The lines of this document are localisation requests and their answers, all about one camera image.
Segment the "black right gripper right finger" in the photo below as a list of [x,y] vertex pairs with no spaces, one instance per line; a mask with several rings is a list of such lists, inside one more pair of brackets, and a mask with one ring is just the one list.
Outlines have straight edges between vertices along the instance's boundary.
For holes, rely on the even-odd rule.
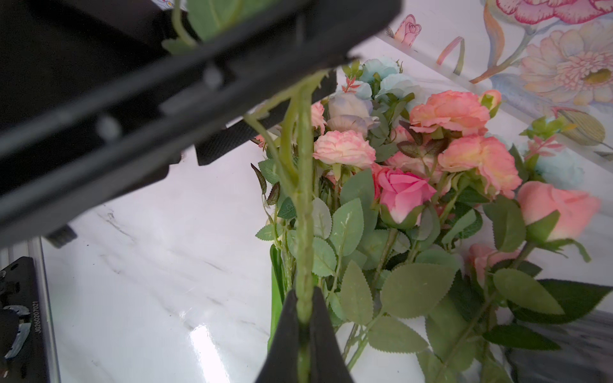
[[319,287],[314,288],[310,320],[310,357],[312,383],[353,383],[343,360],[327,305]]

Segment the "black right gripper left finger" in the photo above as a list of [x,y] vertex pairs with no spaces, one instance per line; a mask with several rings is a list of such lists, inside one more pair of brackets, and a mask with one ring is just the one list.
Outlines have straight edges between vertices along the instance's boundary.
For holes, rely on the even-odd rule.
[[256,383],[297,383],[299,319],[297,297],[291,290],[285,299],[271,348]]

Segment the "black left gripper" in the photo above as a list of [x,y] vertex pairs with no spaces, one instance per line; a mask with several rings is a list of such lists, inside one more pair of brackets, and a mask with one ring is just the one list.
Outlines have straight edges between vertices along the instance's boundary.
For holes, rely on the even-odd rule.
[[46,236],[385,29],[399,1],[1,4],[1,245]]

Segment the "coral pink rose spray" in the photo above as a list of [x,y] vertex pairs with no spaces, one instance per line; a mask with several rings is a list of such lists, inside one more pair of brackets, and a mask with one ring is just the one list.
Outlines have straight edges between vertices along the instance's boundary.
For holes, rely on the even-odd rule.
[[[298,345],[293,352],[296,357],[296,378],[310,382],[314,377],[315,343],[311,337],[311,319],[314,314],[313,297],[315,286],[312,268],[314,264],[314,221],[311,194],[314,188],[313,143],[314,129],[311,124],[312,94],[328,76],[328,70],[313,73],[288,89],[274,95],[257,110],[244,115],[244,121],[263,137],[271,151],[281,187],[285,189],[295,206],[297,221],[298,257],[295,279],[295,313],[297,314]],[[260,119],[283,101],[289,106],[282,121],[280,146],[276,147]]]

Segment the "bunch of artificial flowers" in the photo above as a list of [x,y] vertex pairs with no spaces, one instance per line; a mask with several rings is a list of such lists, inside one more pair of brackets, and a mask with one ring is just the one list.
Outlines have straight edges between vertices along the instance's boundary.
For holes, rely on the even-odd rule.
[[[311,105],[314,286],[322,290],[350,371],[365,348],[413,354],[427,382],[458,382],[478,364],[480,382],[518,382],[498,351],[558,351],[536,329],[583,319],[609,286],[546,279],[537,249],[580,253],[599,199],[563,184],[554,169],[584,115],[539,118],[508,146],[487,124],[501,94],[445,91],[423,97],[397,62],[355,62],[346,84]],[[278,167],[254,166],[271,243],[268,352],[295,289],[299,223]]]

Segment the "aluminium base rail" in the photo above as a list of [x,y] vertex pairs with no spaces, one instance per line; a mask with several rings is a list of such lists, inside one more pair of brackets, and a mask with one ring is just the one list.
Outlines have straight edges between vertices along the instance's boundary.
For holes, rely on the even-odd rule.
[[42,239],[40,237],[30,239],[28,241],[28,250],[30,257],[34,261],[34,268],[36,271],[40,322],[42,328],[42,338],[46,356],[49,382],[61,383],[62,379],[57,356],[57,345],[55,340],[53,316],[49,298],[49,287],[46,276],[46,265],[42,248]]

